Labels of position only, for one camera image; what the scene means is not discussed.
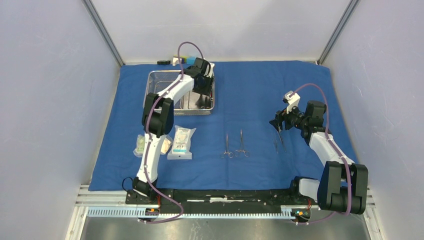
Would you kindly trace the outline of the blue surgical wrap cloth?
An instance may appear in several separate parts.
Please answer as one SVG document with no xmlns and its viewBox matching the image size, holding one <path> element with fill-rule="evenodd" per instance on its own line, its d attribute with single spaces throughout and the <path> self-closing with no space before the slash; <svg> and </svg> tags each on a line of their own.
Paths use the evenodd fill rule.
<svg viewBox="0 0 424 240">
<path fill-rule="evenodd" d="M 143 104 L 152 71 L 170 65 L 125 65 L 120 69 L 117 92 L 92 173 L 90 191 L 130 189 L 141 160 L 133 154 L 143 134 Z M 307 146 L 300 131 L 282 133 L 286 152 L 269 121 L 283 110 L 283 96 L 298 90 L 299 107 L 311 100 L 327 101 L 329 129 L 341 150 L 357 160 L 348 136 L 329 68 L 303 61 L 217 62 L 214 67 L 216 102 L 209 115 L 176 116 L 174 123 L 196 128 L 191 138 L 191 160 L 158 162 L 157 187 L 181 190 L 286 189 L 296 176 L 320 179 L 323 164 Z M 249 157 L 221 158 L 226 134 L 229 151 L 240 147 L 240 130 Z M 278 154 L 273 145 L 278 144 Z"/>
</svg>

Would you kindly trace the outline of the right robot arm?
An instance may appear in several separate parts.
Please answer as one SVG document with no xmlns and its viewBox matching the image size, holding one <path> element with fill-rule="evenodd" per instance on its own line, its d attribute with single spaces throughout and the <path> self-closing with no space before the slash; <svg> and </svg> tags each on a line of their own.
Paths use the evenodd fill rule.
<svg viewBox="0 0 424 240">
<path fill-rule="evenodd" d="M 326 112 L 327 105 L 320 101 L 308 101 L 304 112 L 297 103 L 290 103 L 269 122 L 278 132 L 299 129 L 324 166 L 320 180 L 295 177 L 288 191 L 289 199 L 302 204 L 311 198 L 322 210 L 361 215 L 367 203 L 368 169 L 347 157 L 336 144 L 324 126 Z"/>
</svg>

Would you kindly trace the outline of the steel toothed tissue forceps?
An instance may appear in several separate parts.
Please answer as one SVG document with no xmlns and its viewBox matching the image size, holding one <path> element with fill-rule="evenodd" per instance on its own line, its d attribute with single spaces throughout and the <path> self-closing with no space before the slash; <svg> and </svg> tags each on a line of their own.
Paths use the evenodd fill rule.
<svg viewBox="0 0 424 240">
<path fill-rule="evenodd" d="M 277 134 L 278 134 L 278 137 L 279 137 L 279 139 L 280 139 L 280 142 L 281 142 L 281 145 L 282 145 L 282 149 L 283 149 L 283 150 L 284 150 L 284 152 L 286 153 L 286 152 L 287 152 L 287 149 L 286 149 L 285 142 L 284 142 L 284 140 L 283 140 L 282 131 L 281 131 L 281 130 L 278 130 L 278 131 L 277 131 Z"/>
</svg>

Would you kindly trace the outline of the green sterile packet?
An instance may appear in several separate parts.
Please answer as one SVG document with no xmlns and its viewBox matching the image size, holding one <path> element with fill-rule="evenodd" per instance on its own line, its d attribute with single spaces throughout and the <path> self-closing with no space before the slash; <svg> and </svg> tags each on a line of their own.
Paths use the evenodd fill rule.
<svg viewBox="0 0 424 240">
<path fill-rule="evenodd" d="M 133 150 L 133 154 L 137 157 L 137 158 L 141 158 L 144 154 L 144 149 L 145 149 L 145 136 L 142 134 L 138 134 L 137 135 L 137 139 L 136 139 L 136 143 L 135 143 L 135 148 Z"/>
</svg>

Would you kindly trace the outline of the metal mesh tray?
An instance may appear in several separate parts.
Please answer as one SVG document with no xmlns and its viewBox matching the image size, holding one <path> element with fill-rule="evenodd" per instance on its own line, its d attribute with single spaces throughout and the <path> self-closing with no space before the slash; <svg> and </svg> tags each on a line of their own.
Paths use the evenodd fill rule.
<svg viewBox="0 0 424 240">
<path fill-rule="evenodd" d="M 148 93 L 157 94 L 157 93 L 161 92 L 166 87 L 171 85 L 173 83 L 173 81 L 177 79 L 178 76 L 179 76 L 178 70 L 154 70 L 154 71 L 151 71 L 148 74 L 145 94 L 146 95 Z M 175 116 L 188 116 L 188 115 L 176 115 L 177 112 L 175 111 L 175 104 L 178 101 L 176 101 L 174 103 L 174 115 Z"/>
</svg>

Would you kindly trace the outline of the steel ring-handled forceps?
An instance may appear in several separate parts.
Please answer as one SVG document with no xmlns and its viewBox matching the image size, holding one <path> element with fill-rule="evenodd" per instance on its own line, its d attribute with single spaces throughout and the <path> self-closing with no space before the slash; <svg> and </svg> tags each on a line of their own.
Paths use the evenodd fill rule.
<svg viewBox="0 0 424 240">
<path fill-rule="evenodd" d="M 232 159 L 234 157 L 234 153 L 230 151 L 230 145 L 229 145 L 229 135 L 225 135 L 225 149 L 224 152 L 220 154 L 220 157 L 223 159 L 225 157 L 229 157 Z"/>
</svg>

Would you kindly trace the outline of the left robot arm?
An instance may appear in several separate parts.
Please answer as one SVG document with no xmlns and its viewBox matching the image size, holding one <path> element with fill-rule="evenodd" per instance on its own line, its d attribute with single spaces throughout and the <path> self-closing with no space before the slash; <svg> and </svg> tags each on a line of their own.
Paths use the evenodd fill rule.
<svg viewBox="0 0 424 240">
<path fill-rule="evenodd" d="M 194 64 L 182 69 L 167 87 L 145 96 L 142 115 L 144 152 L 132 181 L 132 189 L 145 204 L 151 204 L 157 198 L 155 186 L 161 147 L 174 127 L 175 103 L 189 92 L 210 96 L 215 84 L 214 67 L 214 63 L 197 57 Z"/>
</svg>

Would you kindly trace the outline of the steel hemostat forceps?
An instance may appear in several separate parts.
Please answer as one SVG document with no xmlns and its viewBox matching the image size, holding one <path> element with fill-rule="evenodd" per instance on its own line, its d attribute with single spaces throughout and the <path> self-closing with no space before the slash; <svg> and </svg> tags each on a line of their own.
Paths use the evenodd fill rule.
<svg viewBox="0 0 424 240">
<path fill-rule="evenodd" d="M 243 130 L 240 130 L 240 145 L 239 149 L 234 151 L 234 156 L 239 157 L 244 155 L 246 158 L 250 156 L 250 152 L 245 149 Z"/>
</svg>

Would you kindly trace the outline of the beige gauze packet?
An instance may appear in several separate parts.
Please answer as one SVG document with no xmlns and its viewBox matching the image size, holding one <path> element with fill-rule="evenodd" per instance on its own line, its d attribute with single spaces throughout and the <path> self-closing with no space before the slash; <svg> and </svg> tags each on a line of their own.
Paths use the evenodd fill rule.
<svg viewBox="0 0 424 240">
<path fill-rule="evenodd" d="M 172 137 L 169 135 L 166 135 L 161 146 L 160 154 L 166 155 L 169 152 L 169 150 L 172 148 L 172 145 L 173 145 Z"/>
</svg>

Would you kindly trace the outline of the white sterile packet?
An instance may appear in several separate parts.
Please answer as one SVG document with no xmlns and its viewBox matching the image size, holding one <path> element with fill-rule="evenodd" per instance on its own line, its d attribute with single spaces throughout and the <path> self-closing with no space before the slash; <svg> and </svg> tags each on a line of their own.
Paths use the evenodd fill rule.
<svg viewBox="0 0 424 240">
<path fill-rule="evenodd" d="M 191 160 L 193 154 L 191 149 L 191 138 L 195 133 L 196 128 L 185 128 L 176 125 L 175 135 L 171 150 L 167 155 L 168 160 Z"/>
</svg>

